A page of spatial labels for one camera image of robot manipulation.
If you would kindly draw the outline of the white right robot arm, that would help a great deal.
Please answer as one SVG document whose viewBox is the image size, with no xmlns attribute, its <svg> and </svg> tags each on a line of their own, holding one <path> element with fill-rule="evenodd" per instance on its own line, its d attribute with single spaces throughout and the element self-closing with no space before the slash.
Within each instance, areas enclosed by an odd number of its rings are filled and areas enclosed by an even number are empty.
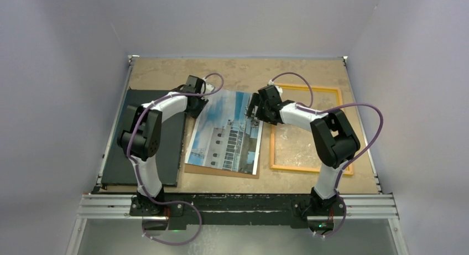
<svg viewBox="0 0 469 255">
<path fill-rule="evenodd" d="M 361 147 L 345 113 L 318 111 L 282 100 L 280 89 L 268 85 L 252 94 L 246 115 L 271 125 L 289 124 L 311 132 L 321 166 L 307 210 L 319 215 L 330 210 L 338 200 L 337 187 L 343 169 Z"/>
</svg>

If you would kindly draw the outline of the building and sky photo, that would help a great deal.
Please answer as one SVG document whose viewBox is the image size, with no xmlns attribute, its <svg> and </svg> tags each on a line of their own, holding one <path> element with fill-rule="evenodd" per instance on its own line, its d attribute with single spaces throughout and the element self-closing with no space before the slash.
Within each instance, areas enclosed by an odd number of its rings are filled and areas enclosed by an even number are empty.
<svg viewBox="0 0 469 255">
<path fill-rule="evenodd" d="M 185 163 L 225 173 L 257 175 L 263 123 L 246 112 L 251 93 L 220 90 L 195 121 Z"/>
</svg>

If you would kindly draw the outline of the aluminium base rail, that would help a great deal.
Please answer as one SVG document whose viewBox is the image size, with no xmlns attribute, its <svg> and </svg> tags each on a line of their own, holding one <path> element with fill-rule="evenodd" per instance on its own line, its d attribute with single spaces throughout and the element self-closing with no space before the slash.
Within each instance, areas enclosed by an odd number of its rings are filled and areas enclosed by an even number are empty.
<svg viewBox="0 0 469 255">
<path fill-rule="evenodd" d="M 82 219 L 158 221 L 170 230 L 188 225 L 290 226 L 326 230 L 342 219 L 398 218 L 392 195 L 344 195 L 322 210 L 313 210 L 308 194 L 188 194 L 169 193 L 168 207 L 134 195 L 88 194 L 77 211 Z"/>
</svg>

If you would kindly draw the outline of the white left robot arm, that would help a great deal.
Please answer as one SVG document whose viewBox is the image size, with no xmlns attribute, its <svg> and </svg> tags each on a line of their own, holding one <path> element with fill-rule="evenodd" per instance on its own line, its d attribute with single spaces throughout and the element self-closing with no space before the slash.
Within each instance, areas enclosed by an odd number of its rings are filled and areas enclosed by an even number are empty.
<svg viewBox="0 0 469 255">
<path fill-rule="evenodd" d="M 137 179 L 137 206 L 152 216 L 165 208 L 164 188 L 156 163 L 162 125 L 177 114 L 197 118 L 208 103 L 205 97 L 213 91 L 206 79 L 190 75 L 186 83 L 150 102 L 128 105 L 117 144 L 131 162 Z"/>
</svg>

